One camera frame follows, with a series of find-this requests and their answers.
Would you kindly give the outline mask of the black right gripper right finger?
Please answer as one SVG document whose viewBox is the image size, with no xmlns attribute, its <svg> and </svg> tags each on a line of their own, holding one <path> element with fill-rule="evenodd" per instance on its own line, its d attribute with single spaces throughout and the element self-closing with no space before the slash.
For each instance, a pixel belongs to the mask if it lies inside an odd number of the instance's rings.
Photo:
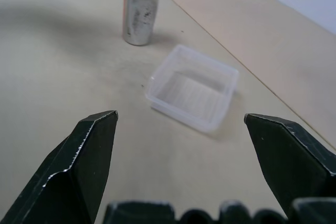
<svg viewBox="0 0 336 224">
<path fill-rule="evenodd" d="M 300 124 L 252 113 L 244 122 L 263 176 L 285 214 L 297 198 L 335 197 L 335 154 Z"/>
</svg>

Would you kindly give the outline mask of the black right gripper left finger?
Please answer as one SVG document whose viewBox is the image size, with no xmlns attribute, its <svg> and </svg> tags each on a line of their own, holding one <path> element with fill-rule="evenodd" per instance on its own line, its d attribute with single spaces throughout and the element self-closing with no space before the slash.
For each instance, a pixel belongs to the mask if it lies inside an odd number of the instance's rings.
<svg viewBox="0 0 336 224">
<path fill-rule="evenodd" d="M 43 160 L 1 223 L 94 223 L 109 176 L 117 111 L 80 120 Z"/>
</svg>

